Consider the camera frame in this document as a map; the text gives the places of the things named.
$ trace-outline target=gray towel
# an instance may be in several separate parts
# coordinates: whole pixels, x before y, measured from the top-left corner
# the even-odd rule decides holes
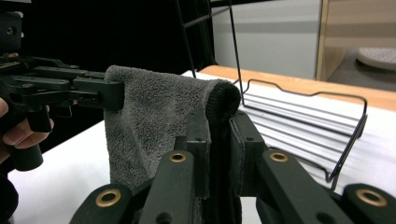
[[[154,177],[162,155],[173,150],[176,136],[186,135],[187,115],[198,107],[205,110],[214,146],[225,147],[228,131],[222,128],[227,129],[228,119],[236,111],[240,100],[238,89],[230,82],[200,80],[116,65],[107,69],[106,79],[125,85],[124,108],[105,111],[112,183],[134,189]],[[228,173],[223,173],[228,172],[228,162],[226,159],[216,159],[220,158],[219,153],[224,152],[213,147],[210,150],[210,178],[219,181],[219,176],[228,176]],[[222,220],[235,223],[235,216],[240,219],[240,202],[236,200],[238,214],[235,214],[235,202],[229,200],[230,195],[219,196],[222,191],[218,188],[222,186],[217,181],[209,184],[210,195],[203,202],[205,208],[202,216],[207,223],[225,223]]]

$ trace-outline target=table surface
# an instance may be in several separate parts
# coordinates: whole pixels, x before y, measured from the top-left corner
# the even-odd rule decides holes
[[[209,66],[201,73],[237,78],[236,69],[221,66]],[[356,150],[351,151],[345,164],[345,175],[339,182],[377,184],[396,196],[396,153],[393,150],[395,144],[390,139],[396,133],[396,119],[392,119],[396,118],[396,113],[390,111],[396,110],[395,93],[246,70],[242,70],[242,74],[244,80],[265,78],[288,90],[311,92],[325,89],[359,94],[368,99],[370,106],[385,108],[370,107],[369,113],[376,119],[368,119],[369,136],[354,146]],[[377,151],[367,149],[372,145]],[[20,194],[20,204],[14,214],[17,224],[68,223],[89,193],[109,183],[105,123],[102,121],[44,153],[44,160],[33,171],[9,174]],[[260,223],[254,203],[254,198],[243,198],[244,223]]]

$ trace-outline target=white round object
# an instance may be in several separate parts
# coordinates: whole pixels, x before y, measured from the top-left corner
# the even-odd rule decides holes
[[[396,48],[360,48],[357,59],[372,67],[396,70]]]

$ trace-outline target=person's hand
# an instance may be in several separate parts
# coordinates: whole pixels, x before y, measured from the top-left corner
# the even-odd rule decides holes
[[[8,112],[8,105],[6,101],[0,98],[0,118]],[[50,120],[50,125],[53,127],[53,121]],[[7,146],[14,146],[23,150],[27,147],[32,147],[48,137],[49,133],[34,133],[30,130],[27,119],[17,124],[14,128],[0,136],[0,163],[8,156]]]

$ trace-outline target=white wall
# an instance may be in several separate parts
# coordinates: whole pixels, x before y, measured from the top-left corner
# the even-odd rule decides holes
[[[233,6],[241,68],[314,79],[320,4],[279,0]],[[213,32],[217,62],[236,67],[228,11],[213,18]]]

